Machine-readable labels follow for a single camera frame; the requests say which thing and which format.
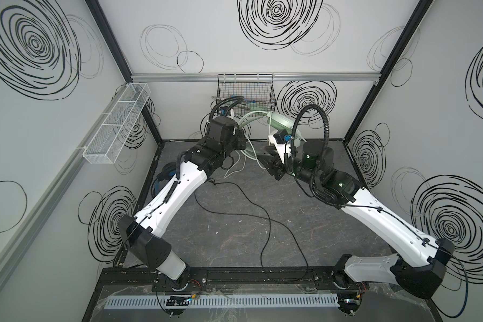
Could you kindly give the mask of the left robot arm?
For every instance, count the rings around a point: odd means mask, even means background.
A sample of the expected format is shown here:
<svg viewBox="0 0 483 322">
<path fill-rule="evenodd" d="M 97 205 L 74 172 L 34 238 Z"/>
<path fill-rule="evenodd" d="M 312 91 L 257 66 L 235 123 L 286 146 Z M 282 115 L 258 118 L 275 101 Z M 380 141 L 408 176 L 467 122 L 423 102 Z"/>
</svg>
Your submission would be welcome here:
<svg viewBox="0 0 483 322">
<path fill-rule="evenodd" d="M 185 201 L 224 165 L 225 159 L 233 151 L 246 148 L 244 131 L 229 115 L 243 100 L 243 96 L 234 96 L 217 103 L 209 114 L 206 135 L 178 155 L 170 182 L 138 213 L 119 221 L 122 244 L 149 271 L 170 279 L 177 290 L 187 286 L 190 268 L 162 236 Z"/>
</svg>

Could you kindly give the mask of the mint green headphones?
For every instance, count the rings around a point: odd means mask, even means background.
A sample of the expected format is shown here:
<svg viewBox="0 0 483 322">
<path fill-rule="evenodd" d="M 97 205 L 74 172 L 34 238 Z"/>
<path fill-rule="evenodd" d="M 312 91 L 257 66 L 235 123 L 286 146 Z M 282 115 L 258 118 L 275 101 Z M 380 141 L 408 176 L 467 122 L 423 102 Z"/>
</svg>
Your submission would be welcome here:
<svg viewBox="0 0 483 322">
<path fill-rule="evenodd" d="M 278 114 L 277 112 L 260 110 L 251 111 L 242 116 L 238 121 L 238 125 L 240 128 L 243 128 L 249 123 L 261 118 L 266 118 L 268 121 L 268 127 L 270 128 L 268 130 L 268 136 L 275 130 L 288 130 L 288 133 L 292 135 L 292 143 L 295 143 L 296 146 L 299 146 L 301 142 L 306 142 L 306 139 L 299 130 L 296 131 L 296 134 L 292 134 L 294 121 L 288 119 L 284 115 Z"/>
</svg>

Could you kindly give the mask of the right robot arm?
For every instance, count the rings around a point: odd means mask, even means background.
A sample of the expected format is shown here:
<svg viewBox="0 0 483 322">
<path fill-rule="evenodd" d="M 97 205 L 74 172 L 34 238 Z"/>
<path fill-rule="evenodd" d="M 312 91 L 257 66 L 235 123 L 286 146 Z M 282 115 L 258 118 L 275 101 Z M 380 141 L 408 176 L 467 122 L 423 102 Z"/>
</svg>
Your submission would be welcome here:
<svg viewBox="0 0 483 322">
<path fill-rule="evenodd" d="M 299 158 L 299 122 L 311 110 L 321 117 L 323 139 L 316 156 Z M 453 243 L 415 228 L 383 205 L 352 175 L 334 169 L 327 156 L 329 137 L 326 112 L 316 104 L 309 104 L 299 111 L 290 126 L 276 126 L 269 135 L 276 156 L 266 168 L 276 179 L 288 174 L 297 182 L 307 183 L 305 192 L 309 197 L 358 220 L 395 251 L 383 257 L 343 255 L 332 272 L 335 284 L 339 288 L 363 282 L 394 284 L 420 299 L 432 298 L 442 286 L 448 264 L 457 260 Z"/>
</svg>

